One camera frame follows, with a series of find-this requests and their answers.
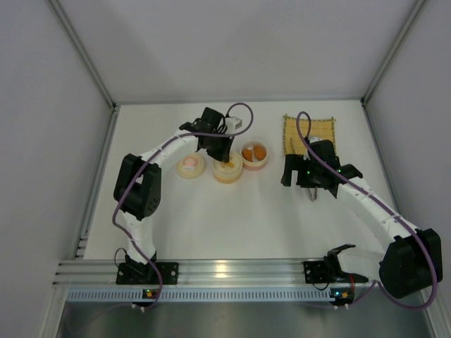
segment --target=cable connector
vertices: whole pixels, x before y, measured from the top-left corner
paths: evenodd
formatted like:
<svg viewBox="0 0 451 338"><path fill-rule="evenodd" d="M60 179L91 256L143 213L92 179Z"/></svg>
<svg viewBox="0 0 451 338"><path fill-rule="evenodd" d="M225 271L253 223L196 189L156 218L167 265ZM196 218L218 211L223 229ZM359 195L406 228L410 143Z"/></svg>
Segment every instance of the cable connector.
<svg viewBox="0 0 451 338"><path fill-rule="evenodd" d="M227 126L227 134L235 134L242 127L242 120L235 116L227 116L225 118L225 125Z"/></svg>

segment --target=black bracket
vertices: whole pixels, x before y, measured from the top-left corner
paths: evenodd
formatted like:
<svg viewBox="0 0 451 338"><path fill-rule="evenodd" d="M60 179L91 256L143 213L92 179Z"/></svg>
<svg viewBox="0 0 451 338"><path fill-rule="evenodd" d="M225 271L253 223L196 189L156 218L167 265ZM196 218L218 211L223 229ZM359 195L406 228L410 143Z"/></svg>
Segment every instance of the black bracket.
<svg viewBox="0 0 451 338"><path fill-rule="evenodd" d="M127 186L132 182L137 171L144 165L140 156L128 154L122 160L118 180L114 188L113 197L119 201ZM150 216L155 212L161 199L161 168L153 163L142 172L142 182L133 182L132 189L121 206L124 213L131 213L138 220Z"/></svg>
<svg viewBox="0 0 451 338"><path fill-rule="evenodd" d="M177 262L156 262L156 254L152 262L161 273L164 285L176 285L178 281ZM117 285L155 285L159 284L158 276L150 264L143 264L125 256L125 262L119 264L116 275Z"/></svg>
<svg viewBox="0 0 451 338"><path fill-rule="evenodd" d="M163 285L177 285L178 263L177 262L156 262L156 267L163 278ZM157 285L159 284L156 273L147 278L136 277L134 270L126 263L119 264L116 276L117 285Z"/></svg>
<svg viewBox="0 0 451 338"><path fill-rule="evenodd" d="M338 248L332 249L324 256L322 261L305 261L304 274L305 282L307 284L320 284L320 283L350 283L352 275L354 283L366 283L368 278L358 275L344 273L340 268L337 255L348 248L353 248L355 245L344 244Z"/></svg>

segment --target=plastic bowl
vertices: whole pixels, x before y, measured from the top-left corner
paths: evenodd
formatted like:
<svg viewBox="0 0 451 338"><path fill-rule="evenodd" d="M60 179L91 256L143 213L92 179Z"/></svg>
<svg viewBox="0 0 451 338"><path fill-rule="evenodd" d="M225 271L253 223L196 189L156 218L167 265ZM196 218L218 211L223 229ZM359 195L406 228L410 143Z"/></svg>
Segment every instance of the plastic bowl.
<svg viewBox="0 0 451 338"><path fill-rule="evenodd" d="M254 155L254 146L261 146L263 149L265 149L266 151L266 157L261 160L258 161L255 158ZM251 149L252 150L252 159L254 160L253 162L249 162L246 158L244 158L242 156L242 151L245 149ZM242 166L248 170L251 171L257 171L257 170L261 170L265 167L265 165L268 163L268 147L263 143L263 142L259 142L259 141L248 141L246 143L244 143L240 149L240 157L242 159Z"/></svg>
<svg viewBox="0 0 451 338"><path fill-rule="evenodd" d="M220 161L213 160L214 177L221 183L234 183L242 174L242 159L239 153L231 151L230 162L233 164L233 167Z"/></svg>

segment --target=metal frame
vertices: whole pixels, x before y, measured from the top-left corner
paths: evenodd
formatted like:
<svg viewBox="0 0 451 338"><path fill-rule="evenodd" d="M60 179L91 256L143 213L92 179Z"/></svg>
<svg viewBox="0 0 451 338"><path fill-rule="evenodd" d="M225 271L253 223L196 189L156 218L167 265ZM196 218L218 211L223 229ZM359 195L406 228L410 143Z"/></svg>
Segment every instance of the metal frame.
<svg viewBox="0 0 451 338"><path fill-rule="evenodd" d="M39 331L39 337L55 337L62 316L63 306L71 289L100 287L107 290L122 290L127 288L130 289L130 286L119 287L114 284L116 279L116 266L113 264L113 261L84 261L82 259L76 259L82 258L84 254L83 243L86 242L89 233L89 226L97 202L101 179L104 173L106 159L108 158L109 147L113 138L119 110L59 0L46 1L49 8L56 16L57 21L68 35L70 42L80 56L87 71L92 76L101 95L111 108L111 119L97 161L96 171L92 181L92 189L87 199L82 222L80 223L80 241L74 248L73 261L62 261L58 266L53 285L52 298L49 302L45 321ZM371 136L373 137L373 142L376 146L378 157L383 167L383 172L397 210L399 210L397 195L390 179L390 175L387 172L387 166L384 165L384 156L381 153L381 148L378 146L378 138L372 127L371 117L366 111L366 104L375 92L383 75L388 71L391 62L398 53L403 41L411 32L414 23L418 19L426 3L427 0L417 0L415 2L362 98L362 108L369 124ZM144 102L132 102L130 104L143 103ZM288 290L290 288L308 289L312 288L312 286L305 284L304 271L301 264L301 262L305 260L306 259L300 258L285 260L180 261L179 284L175 288L170 287L170 289L177 289L182 292L193 288L197 290L206 288L232 288L236 290L242 288L251 289L255 287L276 288L280 290ZM347 287L346 284L335 284L333 286ZM440 292L436 302L428 309L428 315L437 337L451 337L450 314L447 311L447 307Z"/></svg>
<svg viewBox="0 0 451 338"><path fill-rule="evenodd" d="M383 59L381 65L379 66L378 71L373 76L373 79L371 79L368 89L365 91L365 94L362 98L362 103L364 106L368 103L369 99L371 98L377 86L379 85L379 82L381 81L383 75L387 72L390 64L392 63L398 51L400 50L402 43L406 40L407 36L412 31L412 28L416 20L418 19L420 13L423 11L427 2L428 0L416 0L409 15L402 24L400 31L397 33L395 40L388 49L388 53L385 55L385 58Z"/></svg>
<svg viewBox="0 0 451 338"><path fill-rule="evenodd" d="M83 211L83 216L78 226L78 234L80 235L78 237L77 242L73 245L73 251L71 256L73 259L78 258L80 256L80 243L89 234L89 227L91 225L92 218L94 217L94 210L100 192L101 179L104 176L106 160L108 159L111 142L113 141L114 130L116 128L116 123L118 122L118 114L120 109L121 109L120 107L112 109L108 126L105 131L104 140L102 142L100 154L99 157L97 158L95 166L94 177L92 178L90 185L91 189L89 190L89 194Z"/></svg>
<svg viewBox="0 0 451 338"><path fill-rule="evenodd" d="M108 106L111 109L115 108L113 98L108 92L108 89L104 84L104 81L101 79L99 72L97 72L97 69L95 68L94 63L92 62L92 59L89 57L89 54L87 53L85 46L78 37L77 32L75 31L72 23L69 20L69 17L64 11L59 0L46 0L46 2L49 5L51 12L55 15L57 21L60 23L64 32L68 35L69 41L75 48L75 52L81 58L83 64L85 65L88 73L91 75L92 80L96 84L97 88L99 88L99 91L101 92L101 95L104 97L106 104L108 104Z"/></svg>
<svg viewBox="0 0 451 338"><path fill-rule="evenodd" d="M177 260L176 287L313 287L305 282L302 262L318 260L321 258ZM116 285L116 273L117 267L110 260L62 261L56 270L53 286L130 287ZM346 283L334 285L348 286Z"/></svg>

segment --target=round container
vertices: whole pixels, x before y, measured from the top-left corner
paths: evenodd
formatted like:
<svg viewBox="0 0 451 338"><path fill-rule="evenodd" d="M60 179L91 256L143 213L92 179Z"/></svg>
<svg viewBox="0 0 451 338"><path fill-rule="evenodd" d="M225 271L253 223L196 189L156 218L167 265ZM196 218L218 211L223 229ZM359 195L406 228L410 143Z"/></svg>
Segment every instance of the round container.
<svg viewBox="0 0 451 338"><path fill-rule="evenodd" d="M233 166L219 161L213 161L214 177L221 183L234 183L242 173L242 159L236 151L230 152L230 162Z"/></svg>
<svg viewBox="0 0 451 338"><path fill-rule="evenodd" d="M255 157L254 146L261 146L263 149L265 149L266 157L263 160L259 161ZM244 158L242 156L242 151L245 149L252 150L252 160L253 160L252 162L249 162L246 158ZM252 170L252 171L263 169L264 166L268 163L268 147L266 147L266 145L264 143L259 142L259 141L248 141L242 145L242 147L240 149L240 157L242 159L242 166L244 168L246 168L248 170Z"/></svg>
<svg viewBox="0 0 451 338"><path fill-rule="evenodd" d="M177 174L183 178L196 178L205 170L205 160L198 153L193 153L177 163Z"/></svg>

